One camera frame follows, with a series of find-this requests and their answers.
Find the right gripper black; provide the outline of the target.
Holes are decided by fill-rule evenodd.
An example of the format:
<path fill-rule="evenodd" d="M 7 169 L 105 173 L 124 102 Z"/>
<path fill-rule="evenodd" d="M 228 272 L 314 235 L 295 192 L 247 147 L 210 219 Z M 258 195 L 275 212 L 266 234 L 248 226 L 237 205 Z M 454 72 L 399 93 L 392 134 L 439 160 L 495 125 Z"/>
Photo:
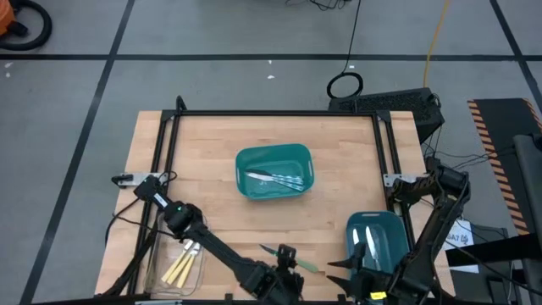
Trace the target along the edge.
<path fill-rule="evenodd" d="M 361 304 L 384 300 L 391 281 L 391 274 L 363 265 L 367 250 L 368 246 L 359 242 L 354 246 L 354 253 L 349 258 L 328 262 L 329 266 L 352 268 L 351 282 L 340 277 L 329 277 L 329 280 L 339 286 L 347 297 Z"/>

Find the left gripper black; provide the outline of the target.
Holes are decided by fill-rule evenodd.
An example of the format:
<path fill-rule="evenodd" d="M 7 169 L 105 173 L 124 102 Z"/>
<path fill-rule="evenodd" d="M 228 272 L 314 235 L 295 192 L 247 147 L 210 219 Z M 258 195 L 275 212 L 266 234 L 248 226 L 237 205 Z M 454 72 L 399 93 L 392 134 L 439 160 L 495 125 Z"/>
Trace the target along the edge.
<path fill-rule="evenodd" d="M 296 249 L 279 244 L 278 270 L 296 267 Z M 301 300 L 304 278 L 297 272 L 277 272 L 267 269 L 256 272 L 249 280 L 249 293 L 262 304 L 295 305 Z"/>

